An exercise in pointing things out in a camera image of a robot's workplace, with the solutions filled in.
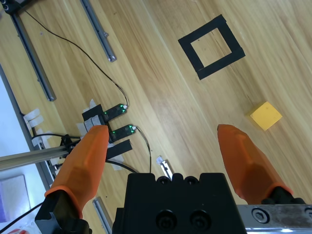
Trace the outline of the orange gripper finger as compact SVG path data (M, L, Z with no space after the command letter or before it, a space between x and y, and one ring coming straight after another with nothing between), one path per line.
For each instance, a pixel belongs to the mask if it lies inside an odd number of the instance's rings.
M93 126L66 157L35 217L41 233L92 233L82 210L97 193L108 143L108 127Z
M265 154L240 129L220 124L217 137L235 193L248 204L304 204L293 197Z

